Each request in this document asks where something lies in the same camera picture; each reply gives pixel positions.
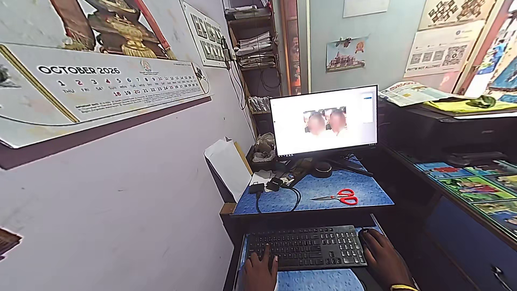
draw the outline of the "white wall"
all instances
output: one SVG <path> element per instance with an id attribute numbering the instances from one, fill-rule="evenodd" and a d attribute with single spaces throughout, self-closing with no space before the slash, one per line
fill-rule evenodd
<path id="1" fill-rule="evenodd" d="M 371 84 L 383 90 L 402 80 L 425 0 L 391 0 L 387 12 L 349 18 L 343 18 L 343 0 L 321 4 L 311 0 L 309 9 L 312 92 Z M 365 68 L 325 72 L 328 42 L 364 36 Z"/>
<path id="2" fill-rule="evenodd" d="M 220 1 L 189 3 L 226 27 Z M 233 245 L 203 151 L 253 137 L 226 70 L 205 70 L 211 102 L 0 170 L 0 226 L 24 237 L 1 290 L 222 289 Z"/>

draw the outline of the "black keyboard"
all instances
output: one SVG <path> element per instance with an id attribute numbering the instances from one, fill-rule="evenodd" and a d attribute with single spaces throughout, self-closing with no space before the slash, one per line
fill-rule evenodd
<path id="1" fill-rule="evenodd" d="M 249 258 L 260 259 L 269 243 L 279 271 L 343 269 L 366 266 L 362 246 L 353 225 L 256 232 L 248 237 Z"/>

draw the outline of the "person's left hand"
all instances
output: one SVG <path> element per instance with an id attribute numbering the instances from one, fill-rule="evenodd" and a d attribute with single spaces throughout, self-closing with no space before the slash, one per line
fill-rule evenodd
<path id="1" fill-rule="evenodd" d="M 273 291 L 277 285 L 278 256 L 273 259 L 271 273 L 268 268 L 269 244 L 266 245 L 262 261 L 256 253 L 244 263 L 246 291 Z"/>

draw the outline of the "drawer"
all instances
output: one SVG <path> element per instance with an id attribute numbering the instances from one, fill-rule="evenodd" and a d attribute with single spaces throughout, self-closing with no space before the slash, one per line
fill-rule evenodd
<path id="1" fill-rule="evenodd" d="M 507 291 L 492 268 L 503 271 L 505 281 L 517 290 L 517 252 L 442 197 L 429 216 L 426 229 L 481 290 Z"/>

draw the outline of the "wristband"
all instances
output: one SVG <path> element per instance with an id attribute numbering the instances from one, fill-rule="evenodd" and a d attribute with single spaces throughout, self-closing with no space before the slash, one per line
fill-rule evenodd
<path id="1" fill-rule="evenodd" d="M 398 290 L 398 289 L 402 289 L 402 290 L 411 290 L 411 291 L 418 291 L 416 290 L 415 288 L 411 287 L 411 286 L 407 286 L 407 285 L 393 285 L 390 287 L 390 291 L 393 291 L 393 290 Z"/>

